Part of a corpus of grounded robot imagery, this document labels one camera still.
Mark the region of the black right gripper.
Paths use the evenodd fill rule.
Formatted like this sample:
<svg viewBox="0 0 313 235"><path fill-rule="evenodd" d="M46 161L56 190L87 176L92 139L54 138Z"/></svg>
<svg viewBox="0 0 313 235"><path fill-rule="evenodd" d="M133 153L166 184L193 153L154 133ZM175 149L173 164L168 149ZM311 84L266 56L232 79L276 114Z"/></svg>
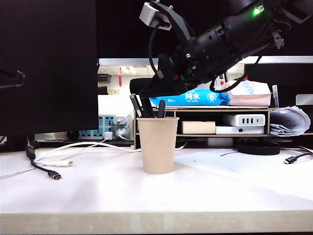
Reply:
<svg viewBox="0 0 313 235"><path fill-rule="evenodd" d="M159 56L153 77L139 79L139 96L181 95L208 83L207 46L207 36L179 40L173 53Z"/></svg>

